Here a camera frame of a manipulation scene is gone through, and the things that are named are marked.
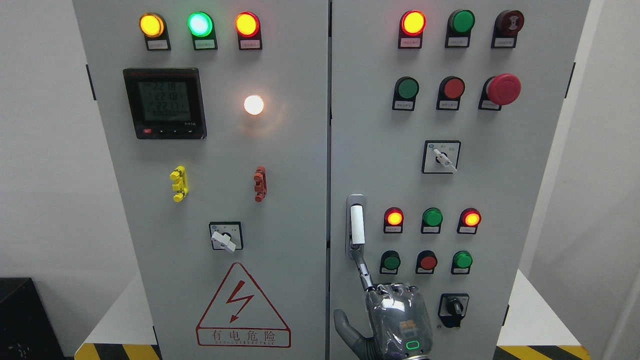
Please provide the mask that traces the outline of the grey robotic right hand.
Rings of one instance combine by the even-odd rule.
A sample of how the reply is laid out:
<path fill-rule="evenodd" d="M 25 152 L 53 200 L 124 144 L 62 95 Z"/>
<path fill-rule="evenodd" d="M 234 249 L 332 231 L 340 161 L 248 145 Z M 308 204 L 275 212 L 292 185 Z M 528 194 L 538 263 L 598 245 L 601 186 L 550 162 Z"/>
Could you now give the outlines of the grey robotic right hand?
<path fill-rule="evenodd" d="M 360 360 L 427 360 L 433 332 L 418 287 L 403 283 L 374 284 L 361 253 L 350 250 L 365 292 L 373 336 L 364 337 L 341 309 L 333 312 L 334 328 Z"/>

